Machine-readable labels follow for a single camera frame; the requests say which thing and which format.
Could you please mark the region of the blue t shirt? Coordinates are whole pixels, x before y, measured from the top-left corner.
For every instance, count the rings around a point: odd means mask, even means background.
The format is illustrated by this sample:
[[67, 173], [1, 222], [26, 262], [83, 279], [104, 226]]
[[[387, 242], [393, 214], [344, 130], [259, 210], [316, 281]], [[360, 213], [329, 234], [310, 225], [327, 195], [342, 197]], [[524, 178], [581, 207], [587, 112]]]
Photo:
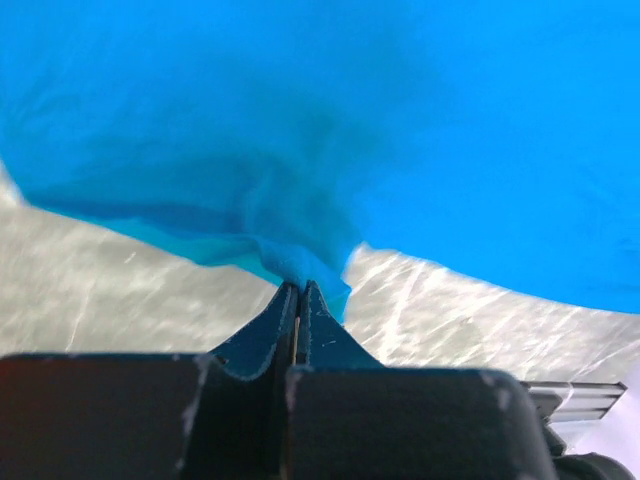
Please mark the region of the blue t shirt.
[[316, 281], [361, 244], [639, 310], [635, 1], [5, 1], [32, 205]]

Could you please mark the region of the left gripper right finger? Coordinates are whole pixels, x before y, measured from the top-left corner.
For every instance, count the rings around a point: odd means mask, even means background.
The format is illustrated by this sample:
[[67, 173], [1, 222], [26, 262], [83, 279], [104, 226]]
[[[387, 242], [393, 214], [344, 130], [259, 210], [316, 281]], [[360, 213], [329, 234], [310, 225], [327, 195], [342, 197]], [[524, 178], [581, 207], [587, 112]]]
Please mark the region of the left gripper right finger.
[[300, 299], [299, 322], [288, 371], [375, 371], [385, 366], [369, 354], [330, 313], [314, 281]]

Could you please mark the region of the aluminium frame rail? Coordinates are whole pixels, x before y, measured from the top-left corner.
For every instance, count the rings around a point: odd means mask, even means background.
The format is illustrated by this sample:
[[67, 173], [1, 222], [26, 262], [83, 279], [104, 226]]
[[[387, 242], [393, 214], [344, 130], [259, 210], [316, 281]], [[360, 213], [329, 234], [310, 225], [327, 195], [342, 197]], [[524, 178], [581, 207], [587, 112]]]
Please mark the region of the aluminium frame rail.
[[597, 421], [624, 395], [623, 383], [523, 382], [539, 416], [550, 423]]

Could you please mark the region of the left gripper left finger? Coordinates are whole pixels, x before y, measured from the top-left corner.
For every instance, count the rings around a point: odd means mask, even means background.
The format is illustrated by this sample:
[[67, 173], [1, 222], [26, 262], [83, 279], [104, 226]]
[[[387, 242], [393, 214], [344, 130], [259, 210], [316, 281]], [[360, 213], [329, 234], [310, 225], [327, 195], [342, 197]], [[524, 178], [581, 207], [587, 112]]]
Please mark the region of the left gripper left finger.
[[214, 350], [209, 453], [216, 479], [264, 479], [279, 470], [298, 302], [298, 288], [281, 285], [257, 317]]

